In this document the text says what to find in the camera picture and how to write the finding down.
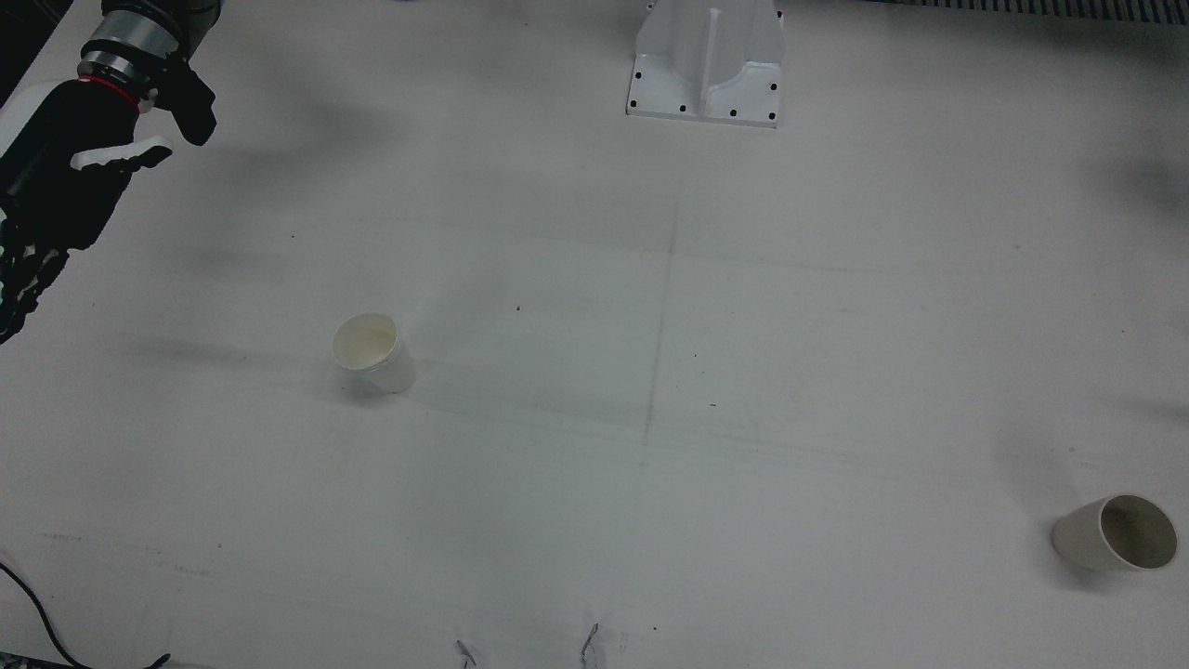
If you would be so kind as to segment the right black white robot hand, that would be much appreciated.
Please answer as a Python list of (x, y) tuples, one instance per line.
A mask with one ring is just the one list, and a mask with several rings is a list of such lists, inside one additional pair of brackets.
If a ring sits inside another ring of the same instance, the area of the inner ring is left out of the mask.
[(73, 250), (97, 241), (136, 171), (174, 154), (136, 140), (140, 111), (97, 78), (24, 88), (4, 106), (4, 342), (21, 332)]

